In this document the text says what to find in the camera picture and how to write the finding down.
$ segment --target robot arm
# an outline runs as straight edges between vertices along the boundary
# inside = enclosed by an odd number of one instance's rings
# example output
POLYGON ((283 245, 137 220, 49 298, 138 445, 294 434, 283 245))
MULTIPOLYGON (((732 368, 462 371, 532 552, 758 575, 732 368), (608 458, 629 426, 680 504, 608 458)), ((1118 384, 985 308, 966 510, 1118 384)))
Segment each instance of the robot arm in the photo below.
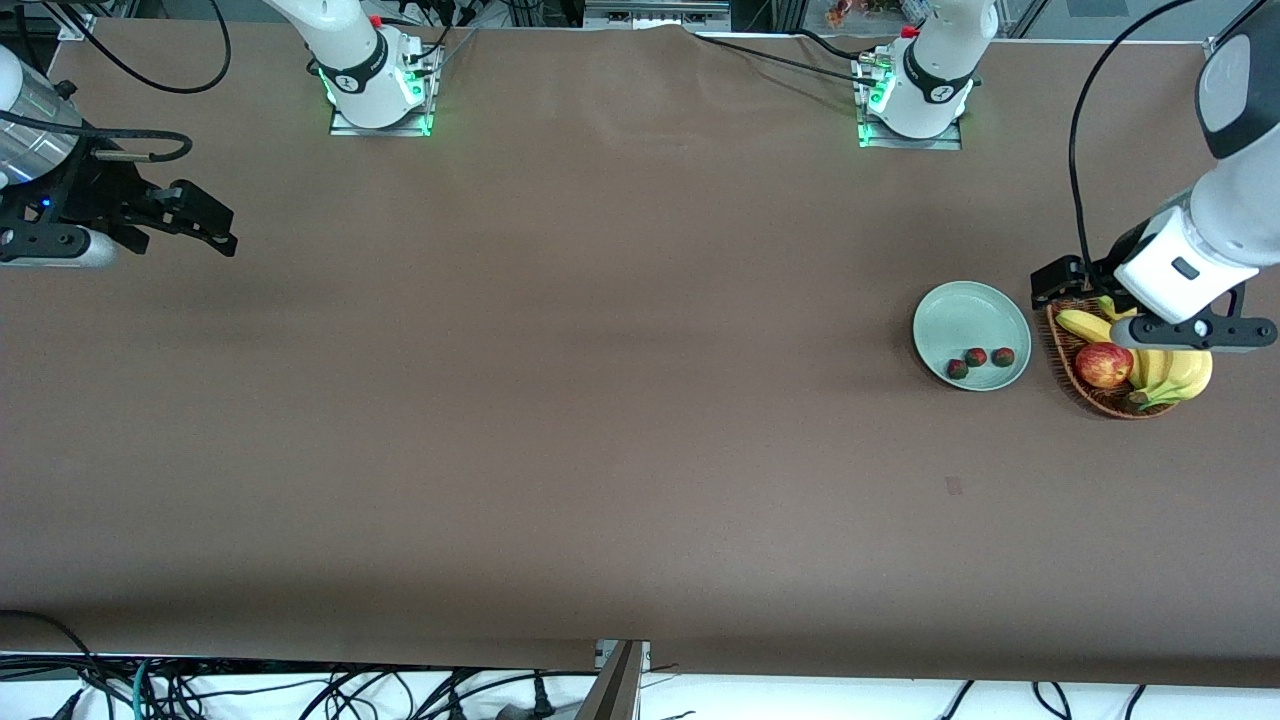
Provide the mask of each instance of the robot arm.
POLYGON ((1219 163, 1129 231, 1088 277, 1078 256, 1032 275, 1033 305, 1111 295, 1138 316, 1112 340, 1129 347, 1245 351, 1271 345, 1271 320, 1243 318, 1244 282, 1280 263, 1280 5, 1254 12, 1204 64, 1196 105, 1219 163), (1217 315, 1210 304, 1229 295, 1217 315))
POLYGON ((329 100, 351 124, 383 128, 426 99, 422 41, 375 24, 360 0, 264 0, 288 19, 320 65, 329 100))
POLYGON ((996 0, 931 0, 916 37, 890 45, 892 82, 870 111, 911 138, 941 135, 964 113, 973 73, 1000 28, 996 0))
POLYGON ((232 211, 188 181, 160 188, 143 179, 134 160, 147 156, 111 141, 119 131, 88 126, 68 101, 73 91, 0 47, 0 109, 8 115, 0 122, 0 266, 101 268, 116 245, 146 252, 140 225, 234 255, 232 211))

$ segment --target apple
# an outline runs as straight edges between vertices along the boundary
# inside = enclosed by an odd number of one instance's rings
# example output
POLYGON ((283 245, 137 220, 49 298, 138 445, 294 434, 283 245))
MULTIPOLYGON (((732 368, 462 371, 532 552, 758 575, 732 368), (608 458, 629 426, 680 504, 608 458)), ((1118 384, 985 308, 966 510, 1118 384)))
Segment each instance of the apple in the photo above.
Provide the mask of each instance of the apple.
POLYGON ((1075 372, 1097 388, 1119 387, 1133 370, 1133 354, 1111 342, 1085 345, 1075 355, 1075 372))

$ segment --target light green plate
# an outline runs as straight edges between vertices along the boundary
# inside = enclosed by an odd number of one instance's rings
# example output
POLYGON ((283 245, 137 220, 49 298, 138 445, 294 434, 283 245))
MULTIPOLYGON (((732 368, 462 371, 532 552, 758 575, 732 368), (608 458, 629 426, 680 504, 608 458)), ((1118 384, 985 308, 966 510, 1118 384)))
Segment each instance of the light green plate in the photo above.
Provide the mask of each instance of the light green plate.
POLYGON ((1018 379, 1032 356, 1032 331, 1023 311, 1007 295, 970 281, 956 281, 929 291, 915 309, 915 350, 943 380, 964 389, 1000 389, 1018 379), (1014 364, 997 368, 991 360, 969 368, 969 377, 952 380, 947 363, 965 350, 980 347, 989 357, 997 347, 1014 350, 1014 364))

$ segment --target banana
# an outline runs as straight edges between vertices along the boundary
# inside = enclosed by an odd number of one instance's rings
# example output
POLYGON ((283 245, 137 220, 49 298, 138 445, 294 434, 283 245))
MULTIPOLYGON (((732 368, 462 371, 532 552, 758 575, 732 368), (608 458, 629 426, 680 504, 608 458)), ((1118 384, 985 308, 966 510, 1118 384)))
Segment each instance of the banana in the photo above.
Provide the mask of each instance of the banana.
POLYGON ((1142 374, 1134 377, 1130 373, 1129 382, 1134 389, 1151 393, 1169 377, 1169 368, 1174 364, 1174 354, 1167 350, 1139 350, 1137 354, 1142 355, 1142 360, 1138 361, 1138 369, 1142 374))
POLYGON ((1138 387, 1138 380, 1135 378, 1144 378, 1147 359, 1143 355, 1146 350, 1133 350, 1129 348, 1129 355, 1133 355, 1133 368, 1129 369, 1129 384, 1138 387))
POLYGON ((1142 350, 1147 364, 1142 384, 1130 401, 1142 409, 1190 400, 1204 392, 1213 377, 1213 356, 1199 350, 1142 350))
POLYGON ((1112 323, 1119 323, 1124 318, 1132 318, 1138 314, 1137 307, 1130 307, 1124 313, 1116 313, 1116 301, 1111 300, 1111 296, 1108 295, 1103 295, 1098 299, 1098 307, 1102 309, 1102 313, 1105 313, 1107 318, 1111 318, 1112 323))
POLYGON ((1084 310, 1062 310, 1055 318, 1066 332, 1088 342, 1111 342, 1111 323, 1084 310))

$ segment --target fruit basket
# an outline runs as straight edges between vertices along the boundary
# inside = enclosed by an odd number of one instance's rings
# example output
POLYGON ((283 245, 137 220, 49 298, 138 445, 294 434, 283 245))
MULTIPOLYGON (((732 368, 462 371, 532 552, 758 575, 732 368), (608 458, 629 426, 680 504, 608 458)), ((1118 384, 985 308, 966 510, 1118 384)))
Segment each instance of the fruit basket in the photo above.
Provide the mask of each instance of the fruit basket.
POLYGON ((1092 315, 1106 319, 1096 300, 1060 300, 1044 307, 1044 323, 1041 334, 1048 346, 1050 363, 1053 365, 1053 374, 1059 383, 1071 393, 1080 404, 1107 418, 1119 420, 1146 420, 1157 418, 1172 410, 1176 405, 1155 405, 1146 410, 1138 410, 1129 402, 1129 393, 1133 387, 1123 383, 1120 387, 1101 389, 1076 377, 1075 355, 1084 348, 1088 342, 1066 332, 1055 322, 1062 310, 1084 310, 1092 315))

